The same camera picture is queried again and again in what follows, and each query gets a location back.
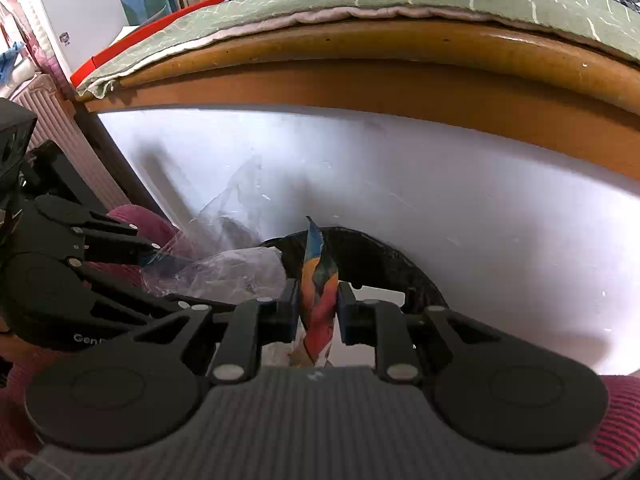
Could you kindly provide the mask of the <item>clear plastic bag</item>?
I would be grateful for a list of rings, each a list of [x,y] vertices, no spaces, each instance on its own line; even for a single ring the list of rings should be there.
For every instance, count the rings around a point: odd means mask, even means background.
[[[254,156],[143,269],[145,289],[157,297],[225,304],[278,298],[286,284],[281,252],[265,247],[259,236],[269,204],[262,192],[262,159]]]

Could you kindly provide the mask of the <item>colourful small snack wrapper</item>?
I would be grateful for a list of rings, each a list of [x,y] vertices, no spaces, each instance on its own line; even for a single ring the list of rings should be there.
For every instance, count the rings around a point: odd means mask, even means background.
[[[308,230],[299,312],[304,334],[290,354],[292,367],[326,366],[331,349],[338,291],[338,267],[316,222],[307,218]]]

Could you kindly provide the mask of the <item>pink striped sleeve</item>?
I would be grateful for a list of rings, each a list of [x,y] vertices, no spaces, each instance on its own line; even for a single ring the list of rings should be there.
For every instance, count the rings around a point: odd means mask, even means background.
[[[608,392],[608,408],[592,447],[616,468],[639,459],[640,388],[634,376],[601,376]]]

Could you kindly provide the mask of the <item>black trash bin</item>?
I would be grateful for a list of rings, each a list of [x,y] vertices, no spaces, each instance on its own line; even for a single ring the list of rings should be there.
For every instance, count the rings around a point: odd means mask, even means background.
[[[277,248],[286,276],[299,282],[302,279],[307,230],[262,243],[265,247]],[[448,307],[435,283],[398,249],[366,233],[342,226],[328,226],[320,230],[337,264],[340,281],[355,287],[402,292],[405,302],[401,310],[408,314],[420,314],[428,306]]]

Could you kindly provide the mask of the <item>white wall radiator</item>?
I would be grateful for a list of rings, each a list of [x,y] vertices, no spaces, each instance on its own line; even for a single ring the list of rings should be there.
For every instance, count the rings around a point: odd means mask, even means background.
[[[107,210],[130,203],[81,132],[72,104],[63,99],[51,76],[35,74],[10,100],[38,117],[30,148],[47,140],[55,142]]]

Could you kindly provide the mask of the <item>red bed rail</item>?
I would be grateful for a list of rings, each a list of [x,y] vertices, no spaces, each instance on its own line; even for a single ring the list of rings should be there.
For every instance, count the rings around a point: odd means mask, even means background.
[[[75,73],[72,73],[72,76],[70,76],[70,83],[72,84],[72,87],[74,89],[77,89],[81,84],[81,81],[88,77],[97,68],[101,67],[106,62],[111,61],[112,58],[120,55],[128,48],[134,46],[135,44],[138,44],[143,39],[152,36],[174,21],[177,21],[178,18],[182,18],[186,14],[189,14],[196,10],[200,10],[201,8],[206,8],[206,6],[214,6],[215,4],[219,4],[225,1],[229,0],[204,0],[199,3],[192,4],[192,6],[187,6],[184,9],[164,16],[163,18],[159,18],[158,20],[150,24],[136,28],[133,32],[130,32],[130,34],[126,35],[124,38],[115,41],[111,46],[102,50],[98,54],[93,55],[88,59],[87,62],[82,64]]]

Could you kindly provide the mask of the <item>wooden bed frame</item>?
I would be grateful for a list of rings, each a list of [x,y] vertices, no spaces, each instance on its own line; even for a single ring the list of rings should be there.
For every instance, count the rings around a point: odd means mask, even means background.
[[[93,113],[315,106],[429,120],[639,174],[639,71],[542,32],[447,20],[346,21],[234,38],[122,78]]]

